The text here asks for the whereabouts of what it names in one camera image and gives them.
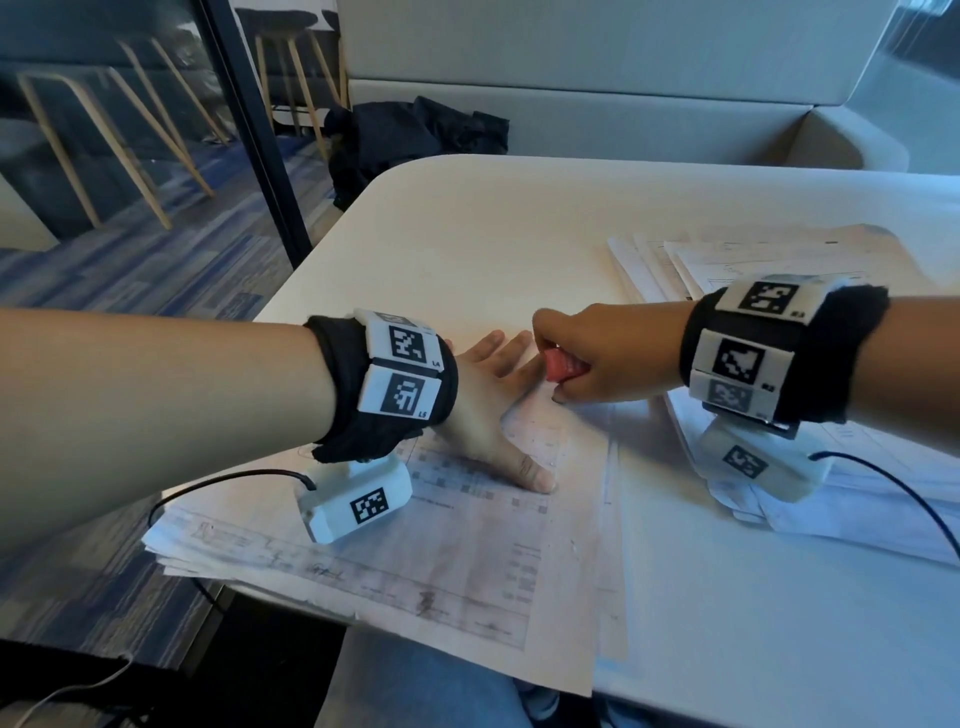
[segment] white table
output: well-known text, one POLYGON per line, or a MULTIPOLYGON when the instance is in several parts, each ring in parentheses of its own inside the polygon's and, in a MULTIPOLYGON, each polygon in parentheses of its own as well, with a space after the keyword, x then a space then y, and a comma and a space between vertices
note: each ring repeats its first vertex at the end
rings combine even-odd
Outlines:
MULTIPOLYGON (((958 178, 433 158, 377 179, 258 320, 364 306, 462 348, 529 327, 540 306, 625 302, 610 235, 859 222, 931 272, 960 269, 958 178)), ((630 660, 598 662, 598 691, 748 728, 958 724, 960 570, 734 521, 656 404, 634 439, 621 455, 630 660)))

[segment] red cap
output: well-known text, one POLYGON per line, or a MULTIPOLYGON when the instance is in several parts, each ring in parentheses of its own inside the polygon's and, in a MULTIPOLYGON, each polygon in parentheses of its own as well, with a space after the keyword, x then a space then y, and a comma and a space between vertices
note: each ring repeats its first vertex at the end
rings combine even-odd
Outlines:
POLYGON ((590 365, 563 349, 546 349, 543 351, 546 361, 546 380, 556 383, 573 379, 590 371, 590 365))

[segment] hand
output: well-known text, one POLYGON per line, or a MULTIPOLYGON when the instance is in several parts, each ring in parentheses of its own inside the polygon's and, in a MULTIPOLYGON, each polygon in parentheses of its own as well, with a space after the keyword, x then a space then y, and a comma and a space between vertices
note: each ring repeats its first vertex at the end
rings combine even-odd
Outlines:
POLYGON ((457 400, 436 431, 465 457, 488 464, 521 488, 549 493, 553 475, 511 443, 500 427, 507 410, 543 379, 543 357, 515 370, 533 335, 522 331, 498 351, 504 338, 503 331, 493 331, 457 357, 457 400))
POLYGON ((683 384, 680 344, 693 303, 595 303, 574 316, 541 308, 534 335, 541 351, 558 346, 590 365, 558 384, 558 402, 645 400, 683 384))

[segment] stack of papers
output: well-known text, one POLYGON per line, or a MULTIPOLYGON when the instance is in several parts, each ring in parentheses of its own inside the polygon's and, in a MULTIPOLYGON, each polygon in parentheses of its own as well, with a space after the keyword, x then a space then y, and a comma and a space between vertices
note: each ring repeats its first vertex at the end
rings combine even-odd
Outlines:
MULTIPOLYGON (((889 286, 894 295, 929 293, 931 288, 896 236, 868 225, 829 230, 718 227, 680 231, 671 241, 638 234, 612 238, 609 244, 628 290, 647 303, 695 300, 741 276, 770 273, 843 274, 889 286)), ((685 388, 670 392, 667 401, 694 470, 739 520, 957 565, 933 520, 879 474, 837 460, 823 487, 798 503, 784 503, 745 479, 718 471, 698 451, 713 415, 685 388)), ((960 460, 855 423, 802 427, 822 442, 822 449, 857 455, 899 477, 960 533, 960 460)))
MULTIPOLYGON (((300 519, 296 480, 238 478, 172 501, 143 542, 166 573, 366 623, 532 683, 590 694, 594 662, 627 657, 615 408, 576 410, 545 385, 505 421, 555 475, 518 489, 430 431, 397 454, 413 481, 392 515, 329 546, 300 519)), ((312 446, 236 468, 314 467, 312 446)))

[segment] wristband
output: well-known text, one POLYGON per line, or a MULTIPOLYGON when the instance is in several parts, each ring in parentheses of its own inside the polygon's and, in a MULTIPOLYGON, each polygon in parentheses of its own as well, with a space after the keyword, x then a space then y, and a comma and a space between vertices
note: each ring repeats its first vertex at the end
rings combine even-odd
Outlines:
POLYGON ((440 336, 402 317, 356 313, 387 328, 371 332, 356 318, 326 316, 304 324, 317 338, 337 390, 333 423, 313 452, 323 463, 385 457, 401 440, 421 435, 424 426, 445 421, 457 397, 456 360, 440 336), (383 331, 394 337, 386 350, 383 331), (429 357, 426 366, 412 363, 418 353, 429 357))
POLYGON ((691 396, 712 412, 745 417, 787 437, 801 421, 846 421, 857 353, 882 320, 889 296, 870 285, 835 289, 836 279, 803 283, 787 283, 796 295, 767 310, 736 312, 769 280, 738 281, 697 302, 680 355, 691 396))

